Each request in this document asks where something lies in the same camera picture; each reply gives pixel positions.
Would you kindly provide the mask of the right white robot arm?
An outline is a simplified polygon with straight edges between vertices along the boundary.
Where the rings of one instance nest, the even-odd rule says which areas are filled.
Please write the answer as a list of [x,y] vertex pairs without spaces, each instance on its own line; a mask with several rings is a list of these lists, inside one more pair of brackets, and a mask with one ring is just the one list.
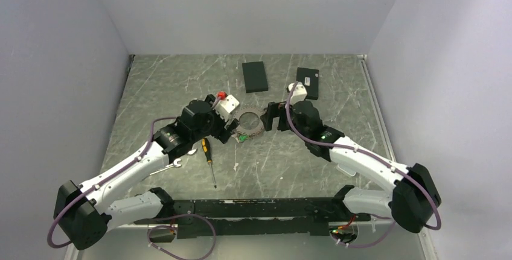
[[325,125],[309,101],[271,102],[260,117],[265,130],[272,129],[274,118],[279,119],[279,131],[294,132],[316,157],[335,163],[349,176],[360,174],[380,187],[378,191],[353,186],[341,189],[340,200],[332,206],[338,220],[347,221],[363,213],[389,217],[412,233],[441,228],[441,197],[425,166],[407,166],[364,148]]

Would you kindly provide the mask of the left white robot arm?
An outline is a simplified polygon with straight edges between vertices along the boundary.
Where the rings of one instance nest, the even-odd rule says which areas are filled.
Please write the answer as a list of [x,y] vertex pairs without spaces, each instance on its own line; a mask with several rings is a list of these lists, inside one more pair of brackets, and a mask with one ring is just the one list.
[[124,224],[143,219],[169,222],[176,215],[174,200],[162,188],[131,198],[121,196],[152,173],[171,167],[203,138],[211,136],[227,143],[238,125],[234,115],[239,105],[234,96],[225,94],[192,100],[180,116],[168,118],[169,124],[156,130],[151,123],[146,143],[120,163],[81,184],[64,183],[57,192],[48,245],[58,247],[53,242],[56,227],[70,244],[84,250]]

